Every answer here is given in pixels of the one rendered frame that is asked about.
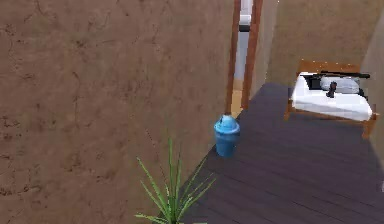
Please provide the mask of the blue trash can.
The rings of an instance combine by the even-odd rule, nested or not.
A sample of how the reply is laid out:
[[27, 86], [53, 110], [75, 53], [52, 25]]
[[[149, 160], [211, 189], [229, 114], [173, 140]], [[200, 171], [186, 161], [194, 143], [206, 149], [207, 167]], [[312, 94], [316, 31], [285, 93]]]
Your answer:
[[214, 124], [216, 152], [222, 157], [231, 157], [240, 136], [240, 125], [231, 115], [222, 115]]

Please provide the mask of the green spiky house plant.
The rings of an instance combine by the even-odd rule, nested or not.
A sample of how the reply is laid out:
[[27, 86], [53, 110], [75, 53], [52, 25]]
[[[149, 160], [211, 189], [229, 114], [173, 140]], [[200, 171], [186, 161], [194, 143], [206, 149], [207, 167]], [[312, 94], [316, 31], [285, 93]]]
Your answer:
[[173, 140], [168, 139], [168, 175], [165, 175], [163, 168], [160, 171], [163, 175], [164, 189], [155, 181], [153, 175], [147, 169], [143, 161], [137, 157], [137, 162], [142, 168], [148, 179], [150, 187], [141, 180], [140, 184], [159, 209], [159, 215], [147, 215], [136, 213], [136, 218], [142, 218], [151, 221], [154, 224], [184, 224], [182, 219], [186, 212], [214, 185], [216, 178], [209, 174], [202, 181], [198, 181], [206, 159], [203, 159], [187, 180], [185, 185], [181, 185], [182, 159], [181, 153], [178, 153], [177, 161], [173, 162]]

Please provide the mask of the wooden bed with white sheet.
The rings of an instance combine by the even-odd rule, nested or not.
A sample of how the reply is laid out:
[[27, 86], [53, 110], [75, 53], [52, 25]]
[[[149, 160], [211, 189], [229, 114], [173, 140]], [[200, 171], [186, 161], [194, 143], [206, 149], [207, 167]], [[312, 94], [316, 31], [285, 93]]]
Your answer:
[[[357, 123], [363, 126], [362, 137], [368, 139], [379, 114], [371, 106], [360, 86], [361, 79], [369, 79], [368, 73], [361, 73], [360, 67], [353, 64], [311, 61], [302, 59], [296, 72], [296, 82], [288, 98], [284, 119], [288, 120], [292, 113], [311, 114], [321, 119], [332, 119]], [[303, 75], [320, 75], [321, 78], [350, 77], [359, 83], [357, 94], [336, 93], [329, 98], [329, 90], [310, 90]]]

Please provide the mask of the small black object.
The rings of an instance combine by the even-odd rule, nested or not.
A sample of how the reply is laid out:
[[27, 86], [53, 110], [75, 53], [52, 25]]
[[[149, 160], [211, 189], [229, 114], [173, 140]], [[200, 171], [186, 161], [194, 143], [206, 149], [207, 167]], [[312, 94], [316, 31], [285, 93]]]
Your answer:
[[332, 81], [330, 83], [329, 91], [326, 93], [326, 96], [329, 98], [334, 98], [336, 88], [337, 88], [337, 83]]

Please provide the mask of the brown wooden door frame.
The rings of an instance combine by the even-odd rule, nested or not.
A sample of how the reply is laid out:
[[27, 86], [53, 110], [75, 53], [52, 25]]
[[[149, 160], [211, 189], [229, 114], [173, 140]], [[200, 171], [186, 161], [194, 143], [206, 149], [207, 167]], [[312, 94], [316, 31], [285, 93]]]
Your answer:
[[[258, 36], [260, 28], [260, 18], [262, 14], [263, 0], [252, 0], [252, 13], [250, 20], [249, 39], [247, 46], [247, 56], [245, 63], [244, 81], [241, 97], [241, 108], [249, 108], [250, 90], [252, 86], [252, 73], [255, 67], [256, 60], [256, 49], [258, 45]], [[232, 27], [231, 27], [231, 45], [229, 54], [229, 69], [227, 76], [226, 86], [226, 101], [225, 101], [225, 115], [231, 115], [232, 106], [232, 94], [235, 74], [235, 62], [237, 52], [237, 41], [239, 32], [240, 22], [240, 11], [241, 11], [241, 0], [234, 0]]]

